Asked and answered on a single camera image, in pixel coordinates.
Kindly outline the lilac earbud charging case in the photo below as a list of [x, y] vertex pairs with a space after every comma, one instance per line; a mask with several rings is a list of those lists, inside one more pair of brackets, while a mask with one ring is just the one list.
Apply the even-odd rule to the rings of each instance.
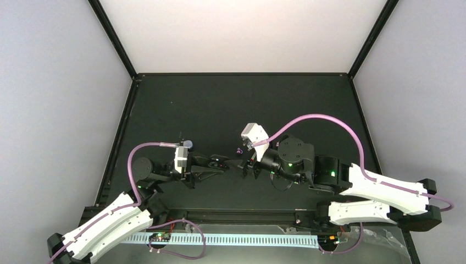
[[188, 149], [193, 148], [193, 142], [191, 140], [185, 140], [182, 142], [183, 147], [186, 147]]

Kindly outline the black earbud holder insert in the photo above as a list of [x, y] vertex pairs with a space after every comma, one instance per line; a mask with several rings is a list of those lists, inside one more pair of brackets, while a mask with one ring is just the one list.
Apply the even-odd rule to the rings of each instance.
[[208, 167], [225, 171], [230, 168], [228, 165], [229, 160], [230, 159], [226, 156], [211, 155], [208, 161]]

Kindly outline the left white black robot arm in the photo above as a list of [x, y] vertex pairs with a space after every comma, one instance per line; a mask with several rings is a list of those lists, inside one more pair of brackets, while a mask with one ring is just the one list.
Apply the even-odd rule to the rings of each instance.
[[192, 189], [202, 175], [222, 175], [231, 168], [225, 156], [195, 152], [178, 153], [164, 165], [145, 157], [130, 164], [132, 189], [75, 230], [51, 235], [47, 240], [49, 263], [95, 263], [135, 233], [177, 224], [169, 219], [169, 209], [160, 200], [160, 184], [182, 182]]

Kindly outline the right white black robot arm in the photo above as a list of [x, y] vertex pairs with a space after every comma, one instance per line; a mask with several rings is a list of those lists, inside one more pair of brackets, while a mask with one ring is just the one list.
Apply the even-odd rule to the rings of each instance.
[[361, 201], [320, 202], [313, 223], [320, 230], [352, 223], [386, 223], [413, 232], [426, 232], [442, 222], [441, 210], [429, 203], [436, 194], [431, 179], [406, 182], [373, 173], [354, 163], [317, 156], [314, 146], [294, 136], [286, 136], [272, 147], [267, 135], [243, 133], [243, 144], [254, 153], [238, 164], [243, 175], [261, 172], [288, 180], [291, 184], [308, 184], [312, 190], [336, 195], [355, 196]]

